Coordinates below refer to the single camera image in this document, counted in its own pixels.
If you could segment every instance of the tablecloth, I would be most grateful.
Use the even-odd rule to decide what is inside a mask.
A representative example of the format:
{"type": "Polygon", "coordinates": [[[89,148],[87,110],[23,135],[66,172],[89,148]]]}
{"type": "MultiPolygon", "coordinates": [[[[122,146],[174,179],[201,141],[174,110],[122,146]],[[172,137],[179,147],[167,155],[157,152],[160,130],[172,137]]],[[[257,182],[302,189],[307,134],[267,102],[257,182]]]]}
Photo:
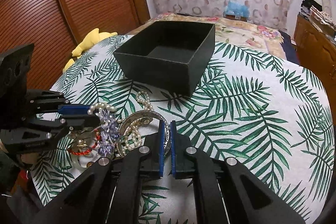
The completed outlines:
{"type": "MultiPolygon", "coordinates": [[[[317,218],[333,171],[334,132],[327,95],[311,71],[265,52],[216,42],[189,98],[126,79],[113,51],[129,38],[110,37],[95,45],[52,90],[73,103],[110,102],[121,118],[142,109],[135,95],[146,90],[154,110],[176,120],[178,132],[192,145],[216,159],[236,157],[306,223],[317,218]]],[[[156,129],[153,124],[139,130],[156,129]]],[[[80,175],[67,152],[71,141],[60,140],[31,171],[43,204],[80,175]]],[[[191,181],[174,180],[170,168],[167,158],[164,178],[142,187],[139,223],[197,222],[191,181]]]]}

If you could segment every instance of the blue gripper pad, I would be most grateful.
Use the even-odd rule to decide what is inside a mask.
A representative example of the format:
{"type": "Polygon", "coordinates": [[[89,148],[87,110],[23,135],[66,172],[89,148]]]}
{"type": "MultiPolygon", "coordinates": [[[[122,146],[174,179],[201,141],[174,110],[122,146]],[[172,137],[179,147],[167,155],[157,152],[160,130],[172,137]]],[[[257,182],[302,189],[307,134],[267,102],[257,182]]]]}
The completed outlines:
{"type": "Polygon", "coordinates": [[[165,126],[164,122],[160,120],[159,124],[159,137],[160,137],[160,150],[159,150],[159,163],[160,163],[160,169],[159,174],[160,177],[163,177],[163,166],[164,166],[164,143],[165,143],[165,126]]]}
{"type": "Polygon", "coordinates": [[[176,158],[175,158],[175,144],[174,135],[176,134],[176,125],[170,122],[170,144],[171,144],[171,170],[173,177],[176,174],[176,158]]]}
{"type": "Polygon", "coordinates": [[[87,115],[90,105],[63,105],[58,108],[58,113],[61,115],[87,115]]]}

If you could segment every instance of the louvered wooden door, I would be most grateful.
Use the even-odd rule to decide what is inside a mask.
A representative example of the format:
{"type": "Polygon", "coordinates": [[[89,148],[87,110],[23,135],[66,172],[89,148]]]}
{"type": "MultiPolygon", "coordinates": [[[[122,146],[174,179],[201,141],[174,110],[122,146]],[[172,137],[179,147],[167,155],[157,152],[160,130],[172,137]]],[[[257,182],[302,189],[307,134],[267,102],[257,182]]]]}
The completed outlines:
{"type": "Polygon", "coordinates": [[[0,0],[0,26],[0,52],[35,44],[28,88],[49,89],[88,32],[125,34],[139,19],[133,0],[0,0]]]}

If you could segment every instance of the silver bangle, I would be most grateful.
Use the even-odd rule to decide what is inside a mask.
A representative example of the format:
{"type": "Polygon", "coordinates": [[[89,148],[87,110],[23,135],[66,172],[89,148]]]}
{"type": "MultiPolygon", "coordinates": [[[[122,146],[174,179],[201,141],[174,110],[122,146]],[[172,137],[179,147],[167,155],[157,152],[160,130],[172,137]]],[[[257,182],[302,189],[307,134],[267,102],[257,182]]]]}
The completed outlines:
{"type": "MultiPolygon", "coordinates": [[[[170,150],[170,130],[169,125],[166,119],[164,119],[163,116],[161,116],[159,113],[152,111],[152,110],[140,110],[137,112],[134,112],[133,114],[129,115],[125,121],[122,123],[122,125],[119,128],[119,135],[123,136],[125,134],[126,129],[130,126],[130,124],[136,120],[139,120],[141,118],[155,118],[158,120],[162,120],[165,126],[165,142],[164,142],[164,155],[166,156],[170,150]]],[[[122,146],[120,141],[117,142],[117,150],[120,156],[125,156],[125,153],[122,150],[122,146]]]]}

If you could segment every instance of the silver bolt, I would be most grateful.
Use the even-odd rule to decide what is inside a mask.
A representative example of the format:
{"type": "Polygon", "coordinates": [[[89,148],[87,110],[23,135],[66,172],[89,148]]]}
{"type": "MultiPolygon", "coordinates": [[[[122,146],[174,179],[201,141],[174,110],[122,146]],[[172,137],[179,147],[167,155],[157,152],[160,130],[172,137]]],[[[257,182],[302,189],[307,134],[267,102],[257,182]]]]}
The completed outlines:
{"type": "Polygon", "coordinates": [[[236,165],[237,164],[237,160],[235,159],[235,158],[232,158],[232,157],[230,157],[230,158],[227,158],[226,159],[226,163],[228,164],[228,165],[236,165]]]}
{"type": "Polygon", "coordinates": [[[186,152],[188,153],[188,154],[195,154],[196,153],[196,148],[194,148],[194,147],[188,147],[187,149],[186,149],[186,152]]]}
{"type": "Polygon", "coordinates": [[[100,158],[99,161],[98,161],[98,163],[100,165],[102,165],[102,166],[108,165],[109,162],[110,162],[110,160],[108,158],[105,158],[105,157],[104,158],[100,158]]]}
{"type": "Polygon", "coordinates": [[[148,153],[149,152],[149,147],[148,146],[141,146],[139,148],[139,152],[142,154],[148,153]]]}

